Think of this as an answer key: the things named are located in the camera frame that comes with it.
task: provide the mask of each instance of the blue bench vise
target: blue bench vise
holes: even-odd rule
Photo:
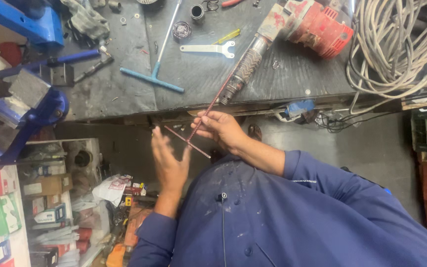
[[[33,72],[22,69],[0,97],[0,166],[15,164],[29,138],[44,126],[62,121],[68,113],[66,95]]]

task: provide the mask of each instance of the blue shirt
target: blue shirt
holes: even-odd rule
[[[235,157],[190,185],[178,222],[152,213],[128,267],[427,266],[427,230],[380,186],[286,152],[285,178]]]

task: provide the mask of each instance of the green box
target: green box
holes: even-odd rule
[[[0,236],[21,229],[21,219],[14,193],[0,197]]]

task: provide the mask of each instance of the gray cloth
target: gray cloth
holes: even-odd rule
[[[92,8],[97,9],[104,7],[106,5],[105,0],[90,0],[90,4],[92,4]]]
[[[108,21],[93,10],[89,0],[60,0],[72,14],[72,24],[93,40],[104,40],[110,35]]]

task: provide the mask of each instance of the yellow screwdriver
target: yellow screwdriver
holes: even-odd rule
[[[216,44],[222,44],[224,41],[226,40],[230,40],[235,36],[240,35],[240,29],[236,29],[234,31],[232,31],[231,33],[225,35],[223,38],[219,39],[218,41],[216,41],[215,43],[213,43],[212,45],[216,45]]]

